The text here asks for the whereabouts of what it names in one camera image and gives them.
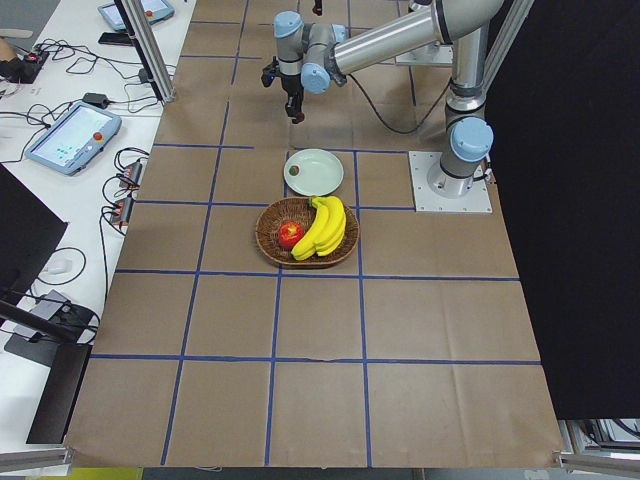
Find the banana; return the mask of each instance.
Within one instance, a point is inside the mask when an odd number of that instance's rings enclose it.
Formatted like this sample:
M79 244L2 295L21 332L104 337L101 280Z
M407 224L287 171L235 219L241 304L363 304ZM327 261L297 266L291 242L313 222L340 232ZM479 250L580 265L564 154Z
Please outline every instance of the banana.
M337 228L336 232L334 233L333 237L331 237L329 240L327 240L323 244L320 244L320 243L316 242L316 250L317 251L326 250L327 248L329 248L332 245L334 245L336 243L336 241L338 241L339 238L343 238L344 230L345 230L346 226L347 226L347 216L344 215L342 217L342 221L340 222L340 225Z
M329 208L325 205L318 204L318 206L316 207L316 218L313 220L311 227L309 228L309 230L307 230L307 233L305 233L304 237L302 237L291 250L293 258L298 261L306 260L311 255L316 253L314 241L317 236L324 231L328 220Z
M344 235L345 235L345 230L342 229L342 231L338 231L338 233L340 233L340 235L336 238L336 240L334 241L334 243L332 243L331 245L327 246L324 249L318 249L316 250L316 253L318 254L319 257L326 257L327 255L332 254L342 243L342 240L344 240Z
M327 225L314 240L316 249L324 250L327 246L332 245L340 230L344 230L343 223L346 224L346 215L344 213L344 205L338 197L314 197L312 205L325 205L329 209L329 220Z

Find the smartphone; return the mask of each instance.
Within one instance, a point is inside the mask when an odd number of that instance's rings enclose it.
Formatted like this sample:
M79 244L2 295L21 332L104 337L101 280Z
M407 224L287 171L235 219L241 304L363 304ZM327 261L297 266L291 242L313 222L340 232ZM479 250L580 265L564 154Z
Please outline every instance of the smartphone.
M127 32L104 32L100 35L98 43L101 45L133 45Z

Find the black monitor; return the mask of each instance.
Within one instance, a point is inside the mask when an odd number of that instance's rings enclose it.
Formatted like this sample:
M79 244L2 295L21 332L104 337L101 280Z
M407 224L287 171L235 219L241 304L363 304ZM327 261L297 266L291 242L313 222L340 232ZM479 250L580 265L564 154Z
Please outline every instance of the black monitor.
M49 365L58 344L75 343L81 330L16 305L55 251L67 224L1 164L0 224L0 326L10 320L38 333L31 339L14 334L5 350Z

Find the black curtain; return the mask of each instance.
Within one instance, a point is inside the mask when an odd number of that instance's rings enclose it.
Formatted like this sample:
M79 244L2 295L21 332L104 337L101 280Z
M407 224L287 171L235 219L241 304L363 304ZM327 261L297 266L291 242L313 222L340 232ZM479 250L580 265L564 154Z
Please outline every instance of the black curtain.
M640 418L640 1L537 0L487 120L558 418Z

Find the plate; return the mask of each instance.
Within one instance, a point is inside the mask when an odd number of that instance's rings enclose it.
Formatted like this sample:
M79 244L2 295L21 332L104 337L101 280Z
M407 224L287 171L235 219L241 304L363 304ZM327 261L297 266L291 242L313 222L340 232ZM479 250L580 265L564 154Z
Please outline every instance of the plate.
M300 150L284 164L287 185L307 197L329 195L340 186L343 177L338 157L319 148Z

